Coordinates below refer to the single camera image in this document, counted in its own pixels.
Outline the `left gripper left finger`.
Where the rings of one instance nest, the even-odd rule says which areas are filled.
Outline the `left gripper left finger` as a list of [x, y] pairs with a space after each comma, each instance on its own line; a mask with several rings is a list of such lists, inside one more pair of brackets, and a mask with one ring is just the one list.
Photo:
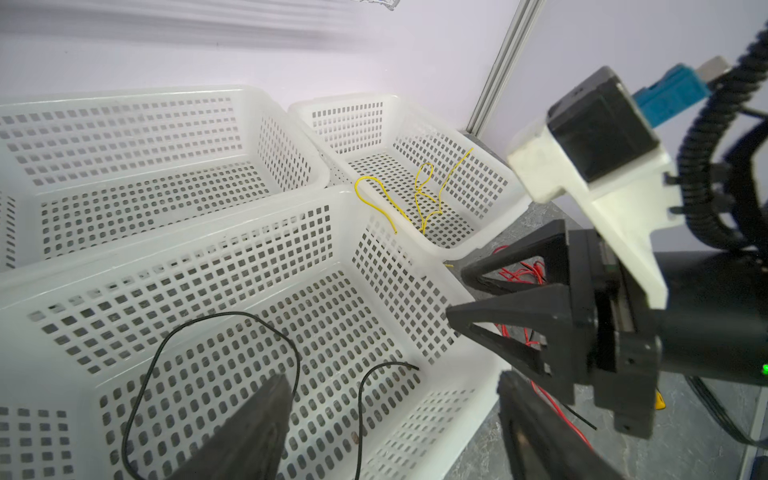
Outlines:
[[287, 378], [270, 378], [171, 477], [275, 479], [288, 434], [291, 405]]

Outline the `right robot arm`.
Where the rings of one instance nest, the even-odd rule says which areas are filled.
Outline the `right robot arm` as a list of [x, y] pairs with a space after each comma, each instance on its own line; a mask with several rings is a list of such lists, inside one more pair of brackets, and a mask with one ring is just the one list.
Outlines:
[[659, 375], [682, 375], [732, 439], [757, 448], [708, 388], [767, 383], [767, 205], [753, 175], [760, 120], [715, 161], [767, 79], [760, 31], [734, 65], [679, 64], [630, 92], [602, 67], [521, 132], [507, 164], [531, 198], [571, 196], [590, 221], [556, 220], [463, 268], [481, 301], [450, 326], [570, 404], [592, 388], [615, 429], [651, 436]]

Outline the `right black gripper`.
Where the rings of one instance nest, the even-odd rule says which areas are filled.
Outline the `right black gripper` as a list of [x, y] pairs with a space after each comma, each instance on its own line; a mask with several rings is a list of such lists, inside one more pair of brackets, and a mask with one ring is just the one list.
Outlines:
[[[488, 277], [534, 257], [543, 260], [543, 284]], [[651, 437], [661, 343], [642, 317], [643, 289], [596, 231], [567, 234], [565, 221], [553, 220], [460, 275], [496, 297], [448, 308], [454, 330], [563, 403], [575, 402], [576, 384], [591, 386], [616, 431]]]

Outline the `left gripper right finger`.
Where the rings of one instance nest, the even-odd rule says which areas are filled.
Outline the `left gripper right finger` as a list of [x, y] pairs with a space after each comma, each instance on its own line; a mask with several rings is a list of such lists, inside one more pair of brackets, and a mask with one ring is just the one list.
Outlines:
[[500, 375], [499, 421], [515, 479], [619, 479], [514, 371]]

